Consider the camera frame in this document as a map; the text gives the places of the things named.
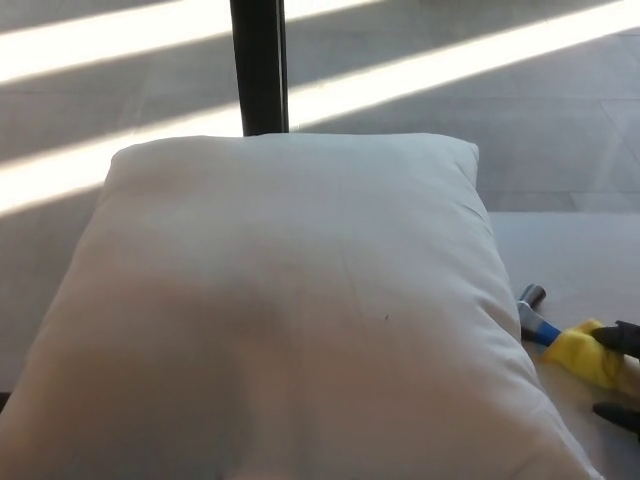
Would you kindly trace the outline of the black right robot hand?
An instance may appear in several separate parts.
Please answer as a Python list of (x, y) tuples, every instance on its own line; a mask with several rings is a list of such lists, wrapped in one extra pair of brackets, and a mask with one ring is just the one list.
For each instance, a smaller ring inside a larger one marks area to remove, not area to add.
[[(617, 354), (622, 360), (616, 374), (614, 389), (628, 396), (639, 394), (639, 369), (627, 358), (639, 360), (639, 326), (616, 321), (613, 326), (596, 328), (591, 336), (607, 353)], [(598, 402), (592, 407), (597, 416), (611, 424), (639, 436), (639, 410), (616, 402)]]

